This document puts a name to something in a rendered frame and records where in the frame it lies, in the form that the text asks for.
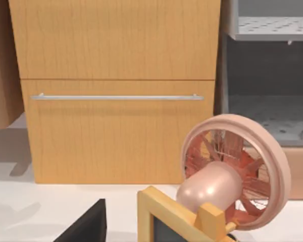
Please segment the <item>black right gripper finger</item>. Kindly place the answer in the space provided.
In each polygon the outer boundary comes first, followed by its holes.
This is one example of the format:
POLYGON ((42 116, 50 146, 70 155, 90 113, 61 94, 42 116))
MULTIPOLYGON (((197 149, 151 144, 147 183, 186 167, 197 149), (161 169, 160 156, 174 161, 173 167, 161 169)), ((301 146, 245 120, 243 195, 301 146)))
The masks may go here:
POLYGON ((106 200, 99 199, 53 242, 106 242, 106 200))

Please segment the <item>pink table fan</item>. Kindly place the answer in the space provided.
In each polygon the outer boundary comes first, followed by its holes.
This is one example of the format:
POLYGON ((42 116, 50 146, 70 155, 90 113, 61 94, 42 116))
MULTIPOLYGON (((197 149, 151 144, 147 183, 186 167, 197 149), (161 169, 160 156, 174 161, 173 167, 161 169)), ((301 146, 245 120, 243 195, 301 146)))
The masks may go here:
POLYGON ((181 166, 177 202, 192 212, 210 203, 239 230, 270 223, 290 196, 285 152, 265 128, 244 116, 220 114, 194 126, 182 146, 181 166))

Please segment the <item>brown wooden panel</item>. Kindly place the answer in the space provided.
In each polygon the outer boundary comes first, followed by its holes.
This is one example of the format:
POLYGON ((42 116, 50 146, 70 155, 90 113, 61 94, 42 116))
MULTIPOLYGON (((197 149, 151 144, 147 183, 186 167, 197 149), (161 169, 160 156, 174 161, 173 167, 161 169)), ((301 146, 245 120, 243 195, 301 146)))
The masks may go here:
POLYGON ((24 111, 8 0, 0 0, 0 129, 24 111))

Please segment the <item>wooden cupboard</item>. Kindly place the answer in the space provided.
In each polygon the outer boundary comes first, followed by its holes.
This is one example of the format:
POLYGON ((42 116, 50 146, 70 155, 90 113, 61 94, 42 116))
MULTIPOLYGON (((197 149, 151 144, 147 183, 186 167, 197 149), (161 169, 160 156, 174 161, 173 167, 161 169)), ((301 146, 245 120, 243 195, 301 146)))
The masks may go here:
POLYGON ((9 0, 22 80, 214 81, 222 0, 9 0))

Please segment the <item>pale wooden drawer front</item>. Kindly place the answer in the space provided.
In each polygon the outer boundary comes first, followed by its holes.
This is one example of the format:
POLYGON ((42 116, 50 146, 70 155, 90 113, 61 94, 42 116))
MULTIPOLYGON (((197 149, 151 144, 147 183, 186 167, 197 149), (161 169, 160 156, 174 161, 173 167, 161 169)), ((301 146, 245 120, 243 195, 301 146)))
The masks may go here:
POLYGON ((290 171, 292 200, 303 200, 303 147, 283 147, 290 171))

